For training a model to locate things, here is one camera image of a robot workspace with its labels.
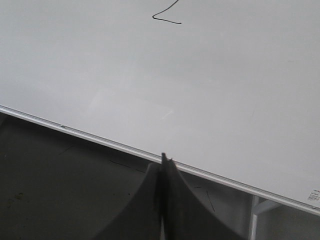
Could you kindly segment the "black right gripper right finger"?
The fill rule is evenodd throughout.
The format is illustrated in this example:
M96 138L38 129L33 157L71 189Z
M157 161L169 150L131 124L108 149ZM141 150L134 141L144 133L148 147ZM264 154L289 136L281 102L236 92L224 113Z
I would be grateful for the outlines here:
M161 154L161 211L166 240L240 240L193 194L172 159Z

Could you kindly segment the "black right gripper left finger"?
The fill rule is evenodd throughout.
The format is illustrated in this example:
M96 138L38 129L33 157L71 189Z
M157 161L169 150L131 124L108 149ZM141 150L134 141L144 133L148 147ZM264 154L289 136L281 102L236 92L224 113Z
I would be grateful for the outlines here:
M158 179L160 165L148 165L136 193L121 212L95 237L95 240L159 240L161 208Z

